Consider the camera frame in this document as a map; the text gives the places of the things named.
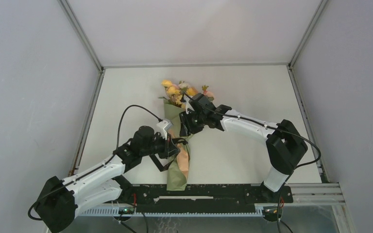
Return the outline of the yellow flower stem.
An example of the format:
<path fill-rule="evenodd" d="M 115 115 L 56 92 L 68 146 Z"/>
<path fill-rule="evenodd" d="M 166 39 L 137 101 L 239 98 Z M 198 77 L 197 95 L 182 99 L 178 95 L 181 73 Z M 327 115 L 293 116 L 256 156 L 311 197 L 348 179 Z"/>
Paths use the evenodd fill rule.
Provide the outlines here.
<path fill-rule="evenodd" d="M 183 103 L 181 102 L 182 100 L 182 95 L 188 95 L 190 97 L 195 96 L 198 93 L 198 90 L 191 86 L 188 90 L 181 90 L 178 87 L 178 84 L 173 83 L 169 80 L 163 80 L 161 82 L 161 85 L 165 89 L 166 96 L 165 97 L 160 97 L 161 99 L 164 99 L 167 101 L 167 103 L 174 105 L 176 107 L 180 108 L 185 108 Z"/>

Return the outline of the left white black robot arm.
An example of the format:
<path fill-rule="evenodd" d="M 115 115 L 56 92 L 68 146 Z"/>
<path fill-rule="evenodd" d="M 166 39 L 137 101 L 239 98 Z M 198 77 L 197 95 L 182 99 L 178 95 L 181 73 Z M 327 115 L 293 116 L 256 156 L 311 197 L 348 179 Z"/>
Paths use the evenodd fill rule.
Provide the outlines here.
<path fill-rule="evenodd" d="M 151 157 L 160 171 L 160 159 L 176 156 L 187 141 L 161 134 L 149 126 L 141 126 L 132 138 L 118 146 L 102 162 L 76 175 L 59 179 L 49 178 L 37 200 L 28 210 L 28 217 L 43 221 L 53 233 L 68 227 L 81 213 L 108 201 L 127 202 L 132 197 L 133 185 L 123 176 L 139 165 L 143 157 Z"/>

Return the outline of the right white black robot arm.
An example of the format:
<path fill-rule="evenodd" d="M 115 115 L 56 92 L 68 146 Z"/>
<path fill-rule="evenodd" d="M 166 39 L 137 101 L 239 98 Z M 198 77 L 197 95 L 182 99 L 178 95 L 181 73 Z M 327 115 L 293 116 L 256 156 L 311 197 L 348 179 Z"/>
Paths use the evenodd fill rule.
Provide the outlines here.
<path fill-rule="evenodd" d="M 316 144 L 301 136 L 289 120 L 283 119 L 275 123 L 245 116 L 230 106 L 215 106 L 202 93 L 192 97 L 183 92 L 181 103 L 186 105 L 186 110 L 179 114 L 181 136 L 197 134 L 204 127 L 209 127 L 239 133 L 264 144 L 271 164 L 269 173 L 261 184 L 261 195 L 265 201 L 273 202 L 280 197 L 281 188 L 296 169 L 319 160 L 316 158 L 311 162 L 300 162 L 309 147 L 313 147 L 317 153 L 321 151 Z"/>

